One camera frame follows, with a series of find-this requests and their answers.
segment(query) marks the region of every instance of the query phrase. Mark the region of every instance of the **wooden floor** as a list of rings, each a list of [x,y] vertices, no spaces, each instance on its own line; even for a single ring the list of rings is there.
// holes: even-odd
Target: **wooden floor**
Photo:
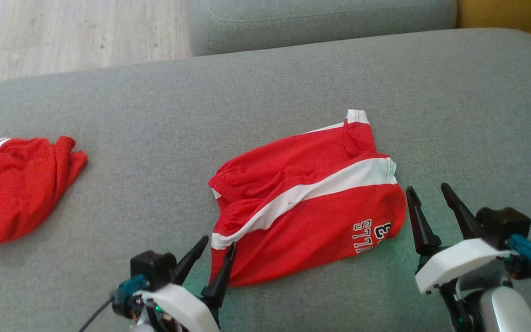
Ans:
[[[0,81],[190,56],[185,0],[0,0]]]

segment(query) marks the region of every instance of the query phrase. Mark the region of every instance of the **white plastic robot part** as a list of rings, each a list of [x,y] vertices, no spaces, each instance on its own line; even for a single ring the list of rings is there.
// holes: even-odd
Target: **white plastic robot part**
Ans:
[[[483,239],[468,239],[442,250],[415,275],[417,287],[423,294],[434,290],[434,285],[443,285],[454,278],[482,267],[498,256],[509,256],[512,251],[499,251]]]
[[[156,292],[142,290],[144,299],[152,298],[166,313],[185,326],[190,332],[219,332],[208,307],[185,288],[167,284]]]

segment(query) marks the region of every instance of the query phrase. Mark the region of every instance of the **red garment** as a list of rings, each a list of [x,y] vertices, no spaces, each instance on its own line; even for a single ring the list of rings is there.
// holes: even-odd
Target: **red garment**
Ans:
[[[274,141],[209,181],[221,216],[212,277],[236,242],[230,285],[267,282],[370,250],[405,219],[396,164],[376,151],[364,111],[343,124]]]
[[[86,164],[75,141],[0,139],[0,243],[27,235],[52,212]]]

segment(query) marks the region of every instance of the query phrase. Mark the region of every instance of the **gray fabric surface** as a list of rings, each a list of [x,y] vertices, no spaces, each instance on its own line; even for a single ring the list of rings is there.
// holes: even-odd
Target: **gray fabric surface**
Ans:
[[[453,28],[455,0],[190,0],[193,55]]]
[[[181,257],[218,216],[208,179],[283,136],[368,113],[445,244],[440,192],[531,217],[531,36],[447,30],[199,57],[0,84],[0,136],[70,135],[89,164],[40,228],[0,246],[0,331],[76,331],[147,249]],[[209,252],[186,286],[200,292]],[[409,222],[356,258],[230,289],[225,331],[440,331]],[[531,306],[531,280],[516,282]],[[106,310],[91,331],[127,331]]]

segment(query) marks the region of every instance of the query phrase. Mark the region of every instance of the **wire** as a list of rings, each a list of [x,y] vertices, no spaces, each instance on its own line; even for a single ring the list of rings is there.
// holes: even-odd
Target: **wire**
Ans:
[[[91,324],[91,322],[97,317],[97,315],[99,315],[101,311],[103,311],[110,303],[112,303],[112,301],[114,301],[114,296],[110,296],[110,298],[106,300],[106,302],[104,302],[101,307],[97,308],[95,313],[93,313],[93,315],[91,315],[91,317],[89,317],[85,324],[83,324],[83,326],[79,329],[79,332],[85,331],[85,329],[89,326],[89,324]]]

